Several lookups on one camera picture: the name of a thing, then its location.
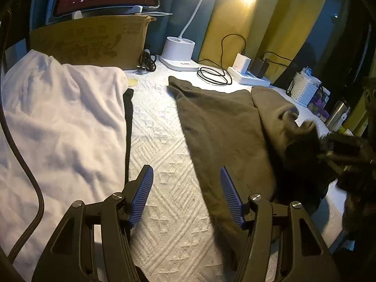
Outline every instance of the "white power adapter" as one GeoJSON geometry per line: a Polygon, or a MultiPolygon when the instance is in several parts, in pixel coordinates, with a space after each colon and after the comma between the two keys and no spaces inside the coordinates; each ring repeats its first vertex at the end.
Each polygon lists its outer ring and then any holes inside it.
{"type": "Polygon", "coordinates": [[[238,53],[238,55],[235,58],[234,65],[232,66],[232,68],[238,71],[240,74],[245,74],[250,62],[251,62],[251,59],[249,59],[247,56],[244,56],[238,53]]]}

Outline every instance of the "silver screw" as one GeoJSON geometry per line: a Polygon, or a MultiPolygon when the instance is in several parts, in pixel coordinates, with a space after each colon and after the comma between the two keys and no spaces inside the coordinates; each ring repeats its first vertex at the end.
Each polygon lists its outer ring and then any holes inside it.
{"type": "Polygon", "coordinates": [[[76,200],[72,203],[72,207],[74,207],[74,208],[79,208],[80,206],[82,206],[81,200],[76,200]]]}
{"type": "Polygon", "coordinates": [[[252,198],[252,200],[259,201],[259,200],[261,200],[261,195],[254,193],[254,194],[251,195],[251,198],[252,198]]]}
{"type": "Polygon", "coordinates": [[[112,199],[119,200],[123,198],[123,194],[121,192],[113,193],[112,199]]]}
{"type": "Polygon", "coordinates": [[[293,201],[291,203],[291,205],[295,208],[295,209],[301,209],[303,207],[303,205],[299,202],[299,201],[293,201]]]}

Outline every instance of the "cardboard box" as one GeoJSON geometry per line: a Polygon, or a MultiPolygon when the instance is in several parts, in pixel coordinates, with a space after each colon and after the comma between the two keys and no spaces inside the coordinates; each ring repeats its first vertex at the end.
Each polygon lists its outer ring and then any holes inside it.
{"type": "Polygon", "coordinates": [[[97,16],[69,20],[30,32],[30,47],[60,63],[136,69],[150,16],[97,16]]]}

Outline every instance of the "yellow curtain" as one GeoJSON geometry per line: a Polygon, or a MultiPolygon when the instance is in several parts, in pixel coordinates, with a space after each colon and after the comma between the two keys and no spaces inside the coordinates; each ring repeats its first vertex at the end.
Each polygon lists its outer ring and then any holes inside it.
{"type": "MultiPolygon", "coordinates": [[[[373,62],[371,66],[370,77],[375,77],[376,80],[376,51],[373,57],[373,62]]],[[[345,129],[349,129],[354,136],[361,137],[368,125],[368,113],[365,109],[365,99],[364,94],[360,98],[358,104],[355,106],[353,112],[350,114],[349,118],[343,124],[345,129]]]]}
{"type": "MultiPolygon", "coordinates": [[[[219,62],[221,39],[230,33],[247,38],[250,58],[273,51],[293,59],[311,32],[325,0],[217,0],[209,22],[200,59],[219,62]]],[[[242,40],[224,44],[223,67],[231,66],[242,40]]],[[[272,61],[281,62],[268,56],[272,61]]],[[[274,82],[284,68],[270,65],[266,76],[274,82]]]]}

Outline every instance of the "desk lamp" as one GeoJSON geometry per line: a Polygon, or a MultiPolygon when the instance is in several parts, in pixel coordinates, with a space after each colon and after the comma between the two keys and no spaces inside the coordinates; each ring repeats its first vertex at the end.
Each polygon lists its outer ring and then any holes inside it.
{"type": "Polygon", "coordinates": [[[193,18],[203,0],[199,0],[191,18],[183,28],[179,37],[167,37],[160,61],[168,68],[175,71],[197,71],[200,65],[192,60],[195,43],[192,40],[183,38],[183,34],[191,24],[193,18]]]}

